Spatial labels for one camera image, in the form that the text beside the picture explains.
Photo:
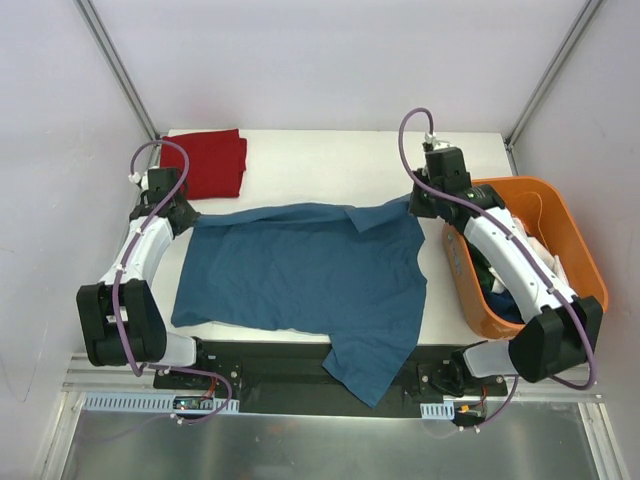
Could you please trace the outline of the dark green t shirt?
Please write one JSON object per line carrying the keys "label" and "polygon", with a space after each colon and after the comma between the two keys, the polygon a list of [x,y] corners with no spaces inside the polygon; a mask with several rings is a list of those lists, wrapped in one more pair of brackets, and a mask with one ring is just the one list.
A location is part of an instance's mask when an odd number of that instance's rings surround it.
{"label": "dark green t shirt", "polygon": [[492,273],[489,261],[473,245],[470,246],[469,252],[481,289],[490,293],[501,293],[503,291],[502,284]]}

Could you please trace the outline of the teal blue t shirt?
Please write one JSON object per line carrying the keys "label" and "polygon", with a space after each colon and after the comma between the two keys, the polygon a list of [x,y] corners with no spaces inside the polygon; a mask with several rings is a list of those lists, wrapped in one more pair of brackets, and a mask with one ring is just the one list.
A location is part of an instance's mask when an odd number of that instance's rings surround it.
{"label": "teal blue t shirt", "polygon": [[324,369],[375,407],[417,345],[426,302],[424,235],[408,207],[402,197],[204,215],[171,322],[327,335]]}

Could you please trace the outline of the white t shirt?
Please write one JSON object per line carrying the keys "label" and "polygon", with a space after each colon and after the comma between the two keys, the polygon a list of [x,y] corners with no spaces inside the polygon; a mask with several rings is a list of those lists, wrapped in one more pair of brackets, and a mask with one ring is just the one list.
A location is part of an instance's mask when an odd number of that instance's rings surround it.
{"label": "white t shirt", "polygon": [[[512,220],[516,229],[527,239],[527,242],[529,243],[531,248],[546,265],[546,267],[549,268],[555,275],[555,277],[559,279],[563,284],[569,285],[569,280],[561,263],[560,257],[558,255],[552,255],[543,243],[541,243],[536,237],[530,235],[527,232],[524,223],[518,217],[513,216]],[[490,267],[489,272],[493,276],[493,280],[490,281],[490,292],[494,294],[502,294],[503,292],[505,292],[505,284],[503,283],[501,277],[498,275],[497,271],[493,267]]]}

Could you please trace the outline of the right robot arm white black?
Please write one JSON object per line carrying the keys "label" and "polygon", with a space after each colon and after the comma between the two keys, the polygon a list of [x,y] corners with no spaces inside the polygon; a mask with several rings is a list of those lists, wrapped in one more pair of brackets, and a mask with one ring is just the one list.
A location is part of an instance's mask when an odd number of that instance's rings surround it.
{"label": "right robot arm white black", "polygon": [[450,369],[452,387],[473,394],[489,376],[520,376],[530,383],[585,363],[587,390],[596,381],[594,350],[603,308],[580,297],[548,268],[522,234],[498,191],[475,185],[463,152],[453,146],[423,143],[425,166],[410,173],[414,187],[410,212],[440,218],[473,245],[494,268],[512,295],[524,322],[510,340],[481,342],[461,351]]}

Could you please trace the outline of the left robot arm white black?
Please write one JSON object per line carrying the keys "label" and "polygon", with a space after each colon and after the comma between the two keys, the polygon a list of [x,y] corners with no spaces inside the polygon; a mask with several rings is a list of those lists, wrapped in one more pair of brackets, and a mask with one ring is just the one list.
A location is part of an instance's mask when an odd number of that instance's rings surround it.
{"label": "left robot arm white black", "polygon": [[199,389],[209,382],[212,367],[198,356],[195,338],[166,330],[151,291],[166,249],[199,216],[185,194],[174,189],[180,177],[177,168],[145,172],[124,245],[97,283],[79,288],[76,304],[91,364],[128,364],[117,328],[121,320],[137,364],[177,367],[179,380],[188,388]]}

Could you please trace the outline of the folded red t shirt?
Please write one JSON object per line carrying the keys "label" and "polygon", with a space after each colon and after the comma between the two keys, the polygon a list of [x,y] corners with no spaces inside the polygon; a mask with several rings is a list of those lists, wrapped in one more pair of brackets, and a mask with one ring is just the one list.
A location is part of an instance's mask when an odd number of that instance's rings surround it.
{"label": "folded red t shirt", "polygon": [[189,156],[188,200],[238,198],[246,171],[247,140],[238,129],[165,136]]}

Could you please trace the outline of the orange plastic basket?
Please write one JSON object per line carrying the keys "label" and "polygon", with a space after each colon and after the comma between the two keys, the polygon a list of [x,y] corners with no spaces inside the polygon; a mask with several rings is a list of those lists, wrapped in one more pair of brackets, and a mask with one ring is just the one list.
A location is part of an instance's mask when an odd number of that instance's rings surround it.
{"label": "orange plastic basket", "polygon": [[[607,287],[575,219],[559,191],[548,182],[530,176],[478,179],[489,184],[519,218],[525,230],[560,257],[569,285],[582,298],[593,296],[604,310],[609,307]],[[496,315],[487,305],[473,267],[466,241],[454,227],[445,225],[442,243],[465,321],[485,339],[508,339],[523,328]]]}

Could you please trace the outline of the royal blue t shirt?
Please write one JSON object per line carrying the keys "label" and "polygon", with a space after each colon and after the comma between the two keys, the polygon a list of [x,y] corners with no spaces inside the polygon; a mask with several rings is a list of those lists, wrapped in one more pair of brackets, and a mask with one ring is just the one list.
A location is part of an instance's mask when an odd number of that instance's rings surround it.
{"label": "royal blue t shirt", "polygon": [[510,292],[486,292],[484,294],[484,299],[491,311],[497,317],[513,324],[524,323],[520,310]]}

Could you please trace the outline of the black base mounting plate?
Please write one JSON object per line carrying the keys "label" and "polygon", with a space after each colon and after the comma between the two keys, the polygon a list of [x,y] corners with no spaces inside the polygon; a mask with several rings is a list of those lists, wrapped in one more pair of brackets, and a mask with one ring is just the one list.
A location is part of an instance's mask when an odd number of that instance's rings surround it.
{"label": "black base mounting plate", "polygon": [[232,385],[242,413],[417,418],[444,397],[430,385],[456,346],[416,347],[376,407],[370,408],[322,367],[328,344],[204,341],[200,370]]}

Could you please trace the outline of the aluminium front rail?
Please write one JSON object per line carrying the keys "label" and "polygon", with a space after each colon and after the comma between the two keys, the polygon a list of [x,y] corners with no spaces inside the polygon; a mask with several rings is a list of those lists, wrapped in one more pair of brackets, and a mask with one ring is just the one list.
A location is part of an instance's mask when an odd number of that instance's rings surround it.
{"label": "aluminium front rail", "polygon": [[[136,377],[125,367],[94,367],[85,354],[74,354],[63,380],[63,391],[76,392],[171,392],[176,389],[158,389],[152,384],[154,373],[145,371]],[[513,399],[516,402],[599,403],[605,400],[602,385],[595,383],[589,390],[571,389],[554,380],[536,384],[520,380]]]}

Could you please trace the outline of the left aluminium frame post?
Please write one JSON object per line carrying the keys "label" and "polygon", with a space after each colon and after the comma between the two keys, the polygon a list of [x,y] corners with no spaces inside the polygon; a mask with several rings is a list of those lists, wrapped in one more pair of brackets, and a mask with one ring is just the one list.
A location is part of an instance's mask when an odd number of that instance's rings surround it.
{"label": "left aluminium frame post", "polygon": [[96,42],[100,53],[116,80],[121,93],[124,95],[126,102],[131,108],[146,137],[149,140],[158,139],[160,137],[160,132],[151,119],[151,116],[145,107],[121,56],[119,55],[117,47],[112,40],[94,2],[91,0],[74,0],[73,3],[94,38],[94,41]]}

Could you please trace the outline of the aluminium frame post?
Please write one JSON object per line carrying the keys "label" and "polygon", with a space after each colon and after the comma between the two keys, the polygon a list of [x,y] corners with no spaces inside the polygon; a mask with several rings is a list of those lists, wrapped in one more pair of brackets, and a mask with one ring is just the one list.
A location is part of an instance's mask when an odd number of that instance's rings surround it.
{"label": "aluminium frame post", "polygon": [[116,80],[121,93],[124,95],[126,102],[131,108],[146,137],[149,140],[158,139],[160,137],[160,132],[151,119],[151,116],[145,107],[121,56],[119,55],[117,47],[112,40],[94,2],[91,0],[74,0],[73,3],[94,38],[94,41],[96,42],[100,53]]}
{"label": "aluminium frame post", "polygon": [[513,128],[505,137],[508,149],[512,149],[524,130],[530,123],[536,111],[541,106],[546,95],[567,65],[574,50],[594,22],[600,10],[604,7],[604,0],[588,0],[580,7],[576,17],[561,40],[558,48],[551,57],[547,67],[538,80],[534,90],[521,110]]}

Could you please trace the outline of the right aluminium frame post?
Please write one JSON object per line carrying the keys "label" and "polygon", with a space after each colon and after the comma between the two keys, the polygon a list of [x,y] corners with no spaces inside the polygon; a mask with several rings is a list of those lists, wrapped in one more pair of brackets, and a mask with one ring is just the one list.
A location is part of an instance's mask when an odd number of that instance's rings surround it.
{"label": "right aluminium frame post", "polygon": [[547,67],[538,80],[534,90],[521,110],[513,128],[505,137],[508,149],[512,149],[524,130],[530,123],[536,111],[541,106],[546,95],[567,65],[574,50],[594,22],[600,10],[604,7],[604,0],[588,0],[580,7],[576,17],[561,40],[558,48],[551,57]]}

